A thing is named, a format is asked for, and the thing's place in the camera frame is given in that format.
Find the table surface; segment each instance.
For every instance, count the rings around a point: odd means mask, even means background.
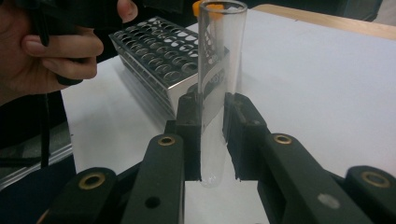
[[[197,31],[197,25],[189,27]],[[302,142],[323,168],[371,165],[396,175],[396,42],[249,10],[242,93],[273,133]],[[63,91],[78,171],[140,162],[165,119],[119,57]],[[228,154],[213,189],[186,182],[185,223],[268,223],[257,182],[234,179]]]

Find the floor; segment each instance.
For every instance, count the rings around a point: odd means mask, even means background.
[[[396,0],[383,0],[378,16],[373,22],[396,26]],[[3,148],[2,154],[26,158],[39,155],[39,151],[39,138],[35,137],[17,146]],[[51,131],[50,152],[50,163],[72,154],[67,123],[63,123]],[[39,169],[38,164],[26,168],[0,168],[0,190],[37,169]]]

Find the glass test tube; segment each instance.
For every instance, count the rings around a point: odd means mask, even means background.
[[[224,169],[227,143],[223,136],[226,93],[240,81],[241,47],[247,5],[238,1],[204,1],[198,16],[198,93],[201,112],[202,185],[217,186]]]

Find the hand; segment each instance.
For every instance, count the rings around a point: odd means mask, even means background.
[[[119,0],[118,12],[124,22],[137,16],[136,5]],[[75,35],[52,35],[49,45],[41,45],[32,33],[26,12],[6,0],[0,6],[0,105],[28,94],[66,88],[55,74],[73,79],[96,76],[96,56],[103,44],[93,29],[77,27]],[[73,62],[69,59],[83,59]]]

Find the orange cap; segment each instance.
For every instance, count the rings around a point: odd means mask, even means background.
[[[199,16],[199,6],[201,5],[201,3],[202,3],[202,1],[196,1],[196,2],[194,2],[194,4],[192,4],[192,12],[195,17]],[[212,9],[224,9],[223,5],[217,5],[217,4],[207,5],[207,7],[212,8]],[[218,13],[209,13],[209,16],[213,20],[221,18],[221,15]]]

